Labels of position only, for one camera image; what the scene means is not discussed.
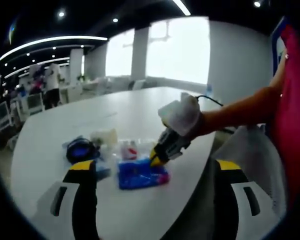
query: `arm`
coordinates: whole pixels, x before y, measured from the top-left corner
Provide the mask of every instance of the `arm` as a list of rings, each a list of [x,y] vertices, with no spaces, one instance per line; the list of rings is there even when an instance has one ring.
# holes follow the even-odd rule
[[[278,69],[268,87],[219,110],[203,112],[197,134],[201,136],[225,127],[265,123],[270,119],[277,109],[283,89],[285,55],[286,50],[283,52]]]

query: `desk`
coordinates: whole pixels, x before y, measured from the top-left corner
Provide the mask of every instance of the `desk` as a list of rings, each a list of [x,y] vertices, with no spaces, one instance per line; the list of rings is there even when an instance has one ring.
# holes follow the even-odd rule
[[[31,116],[17,141],[11,166],[11,194],[30,219],[42,194],[62,181],[71,164],[62,143],[97,129],[116,128],[119,139],[158,139],[165,129],[158,109],[180,99],[169,87],[124,91],[62,105]],[[218,108],[199,99],[201,110]],[[203,173],[215,133],[195,139],[184,155],[167,164],[168,184],[120,190],[116,163],[112,176],[97,184],[97,228],[105,240],[158,240],[178,218]]]

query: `blue object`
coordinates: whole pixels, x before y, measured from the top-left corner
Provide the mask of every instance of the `blue object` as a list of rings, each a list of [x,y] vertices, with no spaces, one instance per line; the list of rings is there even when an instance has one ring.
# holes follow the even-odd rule
[[[140,189],[166,184],[170,176],[164,166],[150,166],[149,158],[118,164],[119,188]]]

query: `white cloth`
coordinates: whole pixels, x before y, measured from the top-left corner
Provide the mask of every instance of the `white cloth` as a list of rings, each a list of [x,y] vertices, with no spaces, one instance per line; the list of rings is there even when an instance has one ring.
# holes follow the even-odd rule
[[[45,71],[45,81],[47,91],[52,89],[59,88],[59,80],[58,75],[60,74],[60,67],[59,65],[52,63],[49,68]]]

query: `window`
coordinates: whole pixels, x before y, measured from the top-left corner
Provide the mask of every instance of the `window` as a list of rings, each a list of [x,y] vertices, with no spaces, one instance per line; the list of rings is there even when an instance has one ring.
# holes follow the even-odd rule
[[[206,17],[153,23],[149,29],[147,76],[206,84],[210,64],[209,32]]]
[[[131,75],[135,30],[129,30],[111,38],[105,59],[106,76]]]

